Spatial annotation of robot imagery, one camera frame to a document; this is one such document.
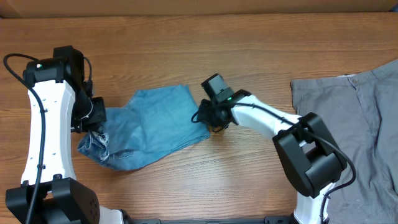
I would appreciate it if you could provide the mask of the light blue denim jeans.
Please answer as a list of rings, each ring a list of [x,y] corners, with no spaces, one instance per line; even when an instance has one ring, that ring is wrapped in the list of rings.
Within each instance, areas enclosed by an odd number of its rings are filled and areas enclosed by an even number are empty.
[[[138,170],[210,137],[197,112],[189,87],[165,86],[138,90],[122,108],[107,108],[106,122],[89,131],[78,152],[103,167]]]

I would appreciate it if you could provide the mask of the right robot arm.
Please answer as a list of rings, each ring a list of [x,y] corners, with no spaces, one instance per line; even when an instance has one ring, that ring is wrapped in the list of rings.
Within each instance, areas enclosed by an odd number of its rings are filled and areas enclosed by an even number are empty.
[[[288,223],[329,223],[330,195],[339,189],[336,183],[350,162],[321,117],[280,111],[245,90],[223,90],[202,100],[191,121],[204,123],[215,133],[234,123],[272,140],[285,176],[297,191]]]

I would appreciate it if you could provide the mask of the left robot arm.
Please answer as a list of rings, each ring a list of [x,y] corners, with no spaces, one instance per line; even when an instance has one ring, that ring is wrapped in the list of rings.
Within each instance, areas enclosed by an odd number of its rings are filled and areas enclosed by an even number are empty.
[[[21,223],[129,223],[124,210],[100,205],[76,180],[71,134],[96,131],[106,121],[102,97],[95,97],[91,63],[71,45],[50,58],[29,57],[22,75],[5,68],[27,89],[30,100],[29,152],[20,187],[6,191],[6,207]]]

